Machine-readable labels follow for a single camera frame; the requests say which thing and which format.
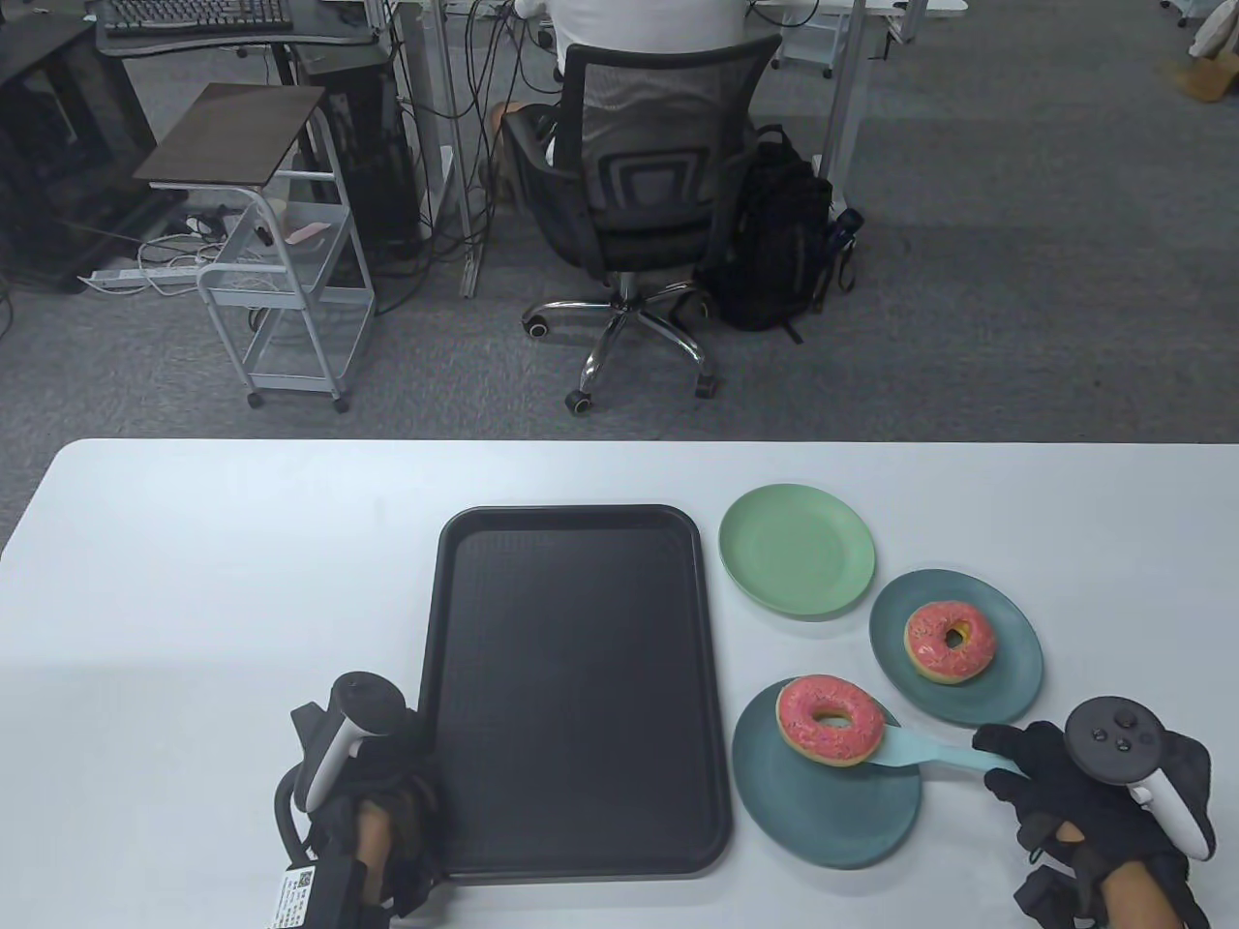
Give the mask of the person's left hand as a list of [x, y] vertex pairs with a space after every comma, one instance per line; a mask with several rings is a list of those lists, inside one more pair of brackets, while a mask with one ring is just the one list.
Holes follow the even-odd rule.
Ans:
[[446, 877], [437, 769], [420, 715], [408, 709], [394, 735], [362, 739], [309, 820], [315, 857], [346, 855], [366, 871], [358, 927], [389, 927], [426, 904]]

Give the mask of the person's right hand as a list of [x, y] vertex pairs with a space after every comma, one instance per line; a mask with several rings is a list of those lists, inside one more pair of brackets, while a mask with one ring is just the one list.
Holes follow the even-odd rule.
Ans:
[[1106, 787], [1080, 770], [1056, 725], [1037, 721], [1018, 730], [986, 723], [975, 732], [973, 746], [1018, 765], [1017, 773], [987, 770], [983, 782], [1014, 806], [1018, 842], [1026, 848], [1044, 850], [1090, 891], [1135, 863], [1144, 865], [1163, 892], [1187, 888], [1189, 862], [1163, 827], [1127, 789]]

